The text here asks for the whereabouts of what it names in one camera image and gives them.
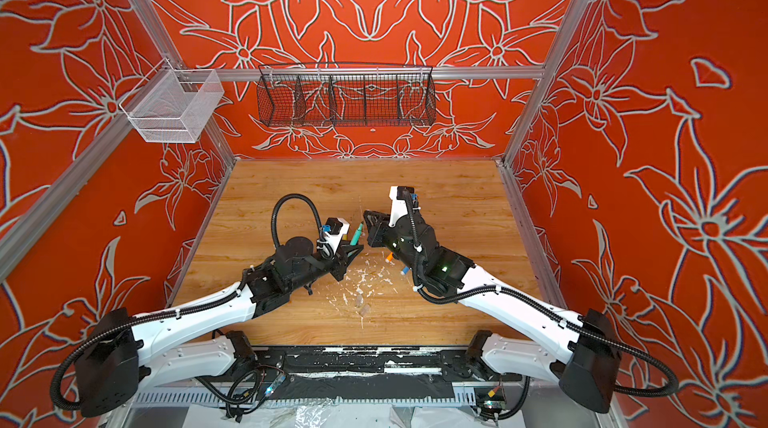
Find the green marker pen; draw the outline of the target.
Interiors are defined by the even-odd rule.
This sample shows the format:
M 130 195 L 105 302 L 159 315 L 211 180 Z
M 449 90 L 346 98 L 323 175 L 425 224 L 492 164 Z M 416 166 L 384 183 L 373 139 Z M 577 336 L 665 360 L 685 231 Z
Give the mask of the green marker pen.
M 358 228 L 356 229 L 356 231 L 354 232 L 353 237 L 352 237 L 352 239 L 350 241 L 350 245 L 351 246 L 355 246 L 355 245 L 358 244 L 358 242 L 360 240 L 360 237 L 363 234 L 363 229 L 364 229 L 364 223 L 361 222 L 359 224 Z

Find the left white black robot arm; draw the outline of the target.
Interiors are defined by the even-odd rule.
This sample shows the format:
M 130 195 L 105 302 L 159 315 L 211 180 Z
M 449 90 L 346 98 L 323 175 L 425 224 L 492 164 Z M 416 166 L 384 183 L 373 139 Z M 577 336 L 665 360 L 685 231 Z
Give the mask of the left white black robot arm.
M 105 414 L 138 392 L 155 372 L 151 362 L 162 354 L 270 313 L 325 275 L 342 280 L 363 249 L 340 241 L 326 256 L 309 239 L 294 237 L 261 264 L 244 269 L 240 281 L 212 295 L 144 315 L 114 310 L 56 368 L 50 399 L 55 407 L 84 417 Z

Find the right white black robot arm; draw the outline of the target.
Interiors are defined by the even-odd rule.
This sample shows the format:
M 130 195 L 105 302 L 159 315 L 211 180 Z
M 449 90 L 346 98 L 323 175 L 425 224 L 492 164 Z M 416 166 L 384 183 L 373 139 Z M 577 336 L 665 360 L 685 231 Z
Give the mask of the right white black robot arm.
M 609 411 L 614 394 L 663 398 L 677 393 L 674 371 L 649 353 L 619 341 L 605 315 L 595 310 L 580 315 L 509 286 L 473 260 L 442 246 L 419 213 L 392 218 L 367 210 L 363 220 L 369 246 L 388 249 L 410 268 L 414 291 L 422 299 L 478 310 L 538 345 L 536 354 L 515 354 L 501 336 L 481 336 L 480 360 L 492 371 L 555 381 L 571 400 L 597 413 Z M 618 384 L 623 355 L 654 367 L 662 374 L 663 385 Z

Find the white mesh basket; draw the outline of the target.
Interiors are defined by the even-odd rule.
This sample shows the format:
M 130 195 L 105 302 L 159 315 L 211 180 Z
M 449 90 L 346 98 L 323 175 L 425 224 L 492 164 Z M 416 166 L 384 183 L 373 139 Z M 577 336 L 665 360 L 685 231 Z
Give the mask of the white mesh basket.
M 216 71 L 177 69 L 163 59 L 118 106 L 148 143 L 194 143 L 223 97 Z

